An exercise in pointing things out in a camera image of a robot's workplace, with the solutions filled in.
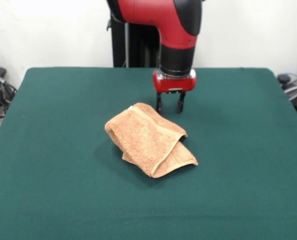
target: towel fold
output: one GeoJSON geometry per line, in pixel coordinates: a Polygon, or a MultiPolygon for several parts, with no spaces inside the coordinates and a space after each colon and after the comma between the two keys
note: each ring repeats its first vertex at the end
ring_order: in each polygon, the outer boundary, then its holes
{"type": "Polygon", "coordinates": [[[122,150],[122,159],[160,178],[185,165],[198,165],[179,141],[186,131],[160,116],[151,106],[137,103],[105,124],[105,131],[122,150]]]}

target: white wall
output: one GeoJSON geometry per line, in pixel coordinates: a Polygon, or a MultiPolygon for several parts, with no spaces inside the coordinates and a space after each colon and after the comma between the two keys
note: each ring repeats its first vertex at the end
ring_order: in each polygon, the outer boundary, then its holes
{"type": "MultiPolygon", "coordinates": [[[[0,66],[111,67],[106,0],[0,0],[0,66]]],[[[297,73],[297,0],[206,0],[195,67],[297,73]]]]}

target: orange towel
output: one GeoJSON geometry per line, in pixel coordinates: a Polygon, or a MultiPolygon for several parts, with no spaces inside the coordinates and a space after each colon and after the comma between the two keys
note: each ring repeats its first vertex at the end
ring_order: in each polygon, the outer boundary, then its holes
{"type": "Polygon", "coordinates": [[[160,178],[185,165],[198,165],[179,141],[186,131],[161,117],[151,106],[137,103],[113,117],[105,131],[122,150],[122,159],[137,165],[152,178],[160,178]]]}

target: red gripper housing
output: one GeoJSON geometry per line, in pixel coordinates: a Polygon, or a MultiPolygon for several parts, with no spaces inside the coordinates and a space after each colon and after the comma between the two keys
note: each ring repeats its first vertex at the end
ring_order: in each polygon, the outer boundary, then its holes
{"type": "Polygon", "coordinates": [[[153,73],[153,84],[157,93],[188,92],[195,88],[197,77],[159,79],[157,71],[153,73]]]}

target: table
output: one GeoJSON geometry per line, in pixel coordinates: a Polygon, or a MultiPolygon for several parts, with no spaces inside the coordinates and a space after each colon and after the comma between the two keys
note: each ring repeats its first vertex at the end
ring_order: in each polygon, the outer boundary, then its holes
{"type": "Polygon", "coordinates": [[[199,166],[153,179],[105,123],[155,107],[149,68],[32,68],[0,128],[0,240],[297,240],[297,113],[268,69],[197,69],[184,111],[199,166]]]}

